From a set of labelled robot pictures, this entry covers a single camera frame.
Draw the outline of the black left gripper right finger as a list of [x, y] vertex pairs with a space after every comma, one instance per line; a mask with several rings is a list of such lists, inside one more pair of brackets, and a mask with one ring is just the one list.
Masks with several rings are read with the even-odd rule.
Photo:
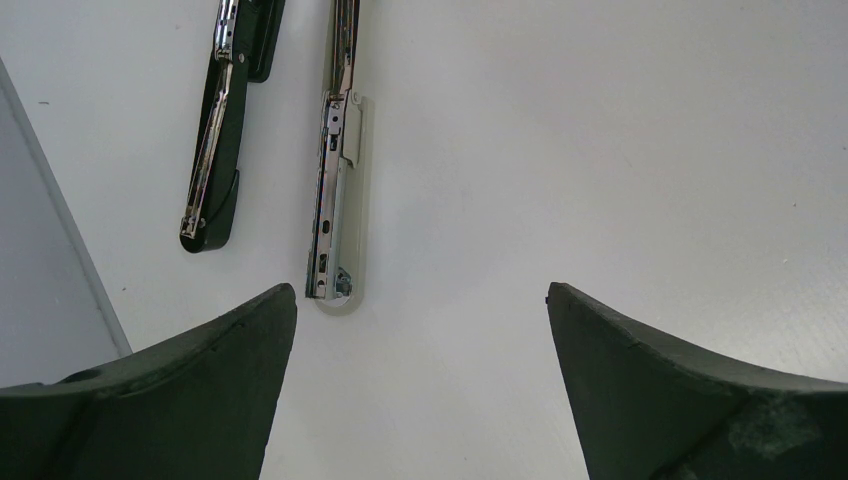
[[565, 283], [546, 296], [593, 479], [843, 479], [847, 387], [746, 363]]

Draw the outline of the black stapler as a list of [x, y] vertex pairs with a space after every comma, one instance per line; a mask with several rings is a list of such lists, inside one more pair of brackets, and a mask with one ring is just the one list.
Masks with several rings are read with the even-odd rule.
[[284, 0], [219, 2], [179, 228], [180, 243], [189, 253], [220, 249], [230, 238], [247, 89], [270, 76], [285, 4]]

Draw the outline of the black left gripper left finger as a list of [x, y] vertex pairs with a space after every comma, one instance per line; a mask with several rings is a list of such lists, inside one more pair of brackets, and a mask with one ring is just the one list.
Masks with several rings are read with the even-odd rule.
[[5, 479], [256, 479], [297, 325], [276, 285], [53, 384], [1, 392]]

